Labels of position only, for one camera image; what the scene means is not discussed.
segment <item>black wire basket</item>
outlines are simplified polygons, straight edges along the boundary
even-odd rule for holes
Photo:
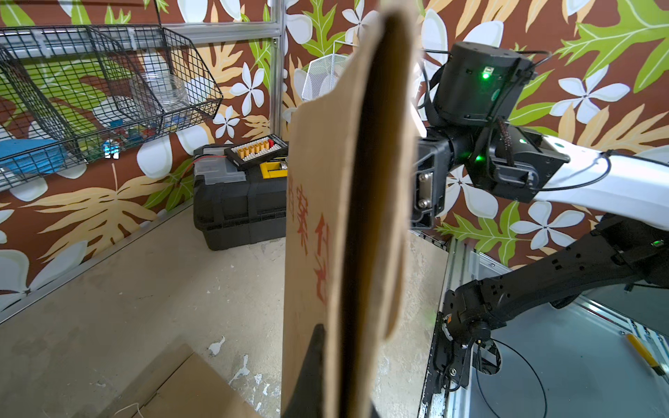
[[[160,25],[0,29],[0,190],[212,119],[223,94]]]

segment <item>black toolbox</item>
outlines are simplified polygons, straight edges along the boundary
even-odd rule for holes
[[[216,144],[195,150],[224,155]],[[193,222],[212,250],[286,236],[286,177],[263,179],[259,166],[244,172],[225,158],[195,161]]]

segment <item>cardboard piece on floor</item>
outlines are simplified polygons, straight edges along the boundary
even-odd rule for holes
[[[413,186],[407,101],[417,37],[404,3],[366,27],[332,92],[292,115],[283,411],[324,324],[323,416],[369,416],[377,349],[398,315]]]
[[[145,418],[260,418],[200,356],[193,353],[140,412]]]

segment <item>black cable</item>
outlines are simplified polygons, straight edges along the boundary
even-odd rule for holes
[[[200,154],[200,155],[196,155],[195,157],[193,157],[193,161],[191,161],[191,162],[197,161],[198,159],[201,159],[201,158],[203,158],[203,157],[205,157],[205,156],[224,156],[224,155],[216,155],[216,154]]]
[[[606,171],[604,171],[604,174],[599,176],[598,178],[590,181],[586,181],[585,183],[581,183],[579,185],[571,185],[571,186],[562,186],[562,187],[548,187],[546,189],[530,189],[532,191],[560,191],[560,190],[571,190],[571,189],[578,189],[580,187],[585,187],[585,186],[590,186],[595,184],[598,181],[604,180],[604,177],[608,176],[609,173],[611,172],[611,159],[609,158],[611,153],[609,151],[602,152],[599,154],[598,158],[605,158],[606,159]]]
[[[642,157],[642,156],[638,156],[638,155],[628,155],[628,154],[623,154],[622,152],[620,152],[620,151],[618,151],[618,150],[609,150],[608,152],[610,153],[610,155],[626,156],[626,157],[628,157],[629,159],[635,159],[635,160],[646,161],[647,163],[659,164],[659,165],[663,165],[663,166],[669,168],[669,164],[667,164],[667,163],[663,163],[662,161],[651,160],[651,159],[647,159],[647,158],[644,158],[644,157]]]
[[[161,11],[158,8],[158,0],[153,0],[153,5],[156,8],[156,16],[158,17],[158,26],[160,26],[162,28],[163,27],[163,22],[161,21]]]
[[[425,64],[421,64],[420,68],[421,70],[423,70],[423,80],[425,80],[425,98],[423,98],[423,104],[418,106],[419,109],[422,109],[425,107],[426,100],[429,100],[430,102],[432,102],[432,100],[429,98],[429,81],[427,80],[427,71],[425,70]]]
[[[541,386],[541,393],[544,396],[544,415],[543,415],[543,418],[546,418],[546,415],[548,415],[548,399],[546,399],[546,389],[544,389],[543,383],[541,382],[541,379],[539,378],[539,375],[535,371],[535,368],[532,367],[530,362],[527,361],[527,359],[525,357],[523,357],[521,353],[517,352],[515,348],[513,348],[510,345],[505,344],[505,343],[503,343],[499,340],[496,340],[494,338],[491,338],[491,340],[493,340],[493,341],[497,342],[498,344],[501,344],[501,345],[511,349],[513,352],[515,352],[517,355],[519,355],[520,358],[522,358],[527,363],[528,366],[530,366],[530,369],[532,370],[532,373],[535,374],[535,376],[537,377],[537,380],[539,381],[539,386]],[[480,345],[478,346],[478,349],[476,350],[476,360],[477,360],[477,363],[478,363],[478,367],[481,367],[481,346]],[[502,418],[497,414],[497,412],[495,412],[495,410],[492,408],[492,406],[490,406],[490,403],[488,402],[488,399],[486,399],[486,395],[484,395],[483,390],[481,390],[481,380],[478,378],[478,367],[474,367],[476,369],[476,384],[478,385],[478,391],[481,392],[481,397],[483,398],[483,401],[486,403],[486,405],[490,409],[490,412],[492,412],[495,415],[495,417]]]
[[[553,53],[550,52],[550,51],[516,51],[516,52],[519,53],[519,54],[524,54],[524,55],[532,55],[532,54],[546,55],[546,58],[544,58],[543,60],[540,60],[537,63],[532,64],[532,67],[531,67],[532,69],[535,69],[536,67],[539,67],[541,64],[545,63],[546,61],[551,59],[551,57],[553,57]]]
[[[423,51],[423,52],[431,52],[431,53],[433,53],[433,54],[450,54],[449,51],[442,51],[442,50],[440,50],[440,49],[426,49],[426,48],[423,48],[423,49],[421,49],[421,51]]]

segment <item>brown floral wall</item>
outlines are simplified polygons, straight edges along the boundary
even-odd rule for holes
[[[334,40],[357,43],[374,18],[365,0],[290,1],[289,16],[310,18],[312,36],[288,26],[285,128],[302,101],[303,70],[331,54]],[[546,49],[555,56],[537,70],[510,120],[598,150],[642,152],[669,161],[669,4],[654,0],[418,0],[424,48],[475,41],[509,49]],[[343,47],[339,53],[351,51]],[[446,62],[427,54],[428,76]],[[416,95],[424,97],[421,83]],[[603,213],[562,203],[518,204],[475,189],[462,168],[448,177],[446,209],[435,233],[455,235],[511,268],[569,245]]]
[[[664,75],[669,68],[666,3],[419,0],[415,4],[426,48],[448,49],[467,39],[556,53],[524,90],[511,116],[514,124],[596,149],[669,159],[669,109],[662,97],[669,83]],[[159,5],[166,23],[266,21],[270,10],[260,0],[159,0]],[[291,114],[302,103],[309,63],[331,51],[351,53],[350,47],[335,41],[357,43],[376,14],[376,4],[365,0],[286,0],[285,6],[284,131],[290,130]],[[0,20],[7,26],[155,22],[150,7],[145,8],[143,0],[122,6],[5,0]],[[163,209],[188,199],[192,176],[184,170],[195,147],[237,143],[266,133],[267,48],[262,40],[200,45],[225,95],[214,121],[124,151],[114,162],[76,167],[0,192],[0,309],[138,230]],[[445,58],[426,56],[428,72],[436,71]],[[417,102],[423,91],[421,86]],[[446,199],[448,210],[439,214],[437,232],[471,239],[479,250],[512,268],[568,245],[601,215],[572,205],[498,199],[473,188],[463,170],[449,176]]]
[[[134,3],[123,3],[124,23],[156,21],[152,9],[145,10],[142,1]],[[107,6],[100,2],[68,4],[71,9],[55,1],[39,7],[4,1],[0,19],[5,25],[111,23],[105,17]],[[199,21],[204,15],[205,21],[214,22],[262,21],[269,13],[266,3],[257,0],[248,6],[238,0],[169,0],[159,5],[164,22]],[[118,17],[121,7],[109,7]],[[190,199],[189,164],[195,148],[246,142],[269,133],[269,47],[262,39],[198,45],[223,91],[214,120],[121,151],[118,160],[102,159],[0,191],[0,310]],[[81,80],[86,74],[75,77]],[[79,111],[95,118],[95,106],[103,106],[103,98]],[[12,136],[25,138],[26,132],[8,121],[8,114],[0,114],[0,123]]]

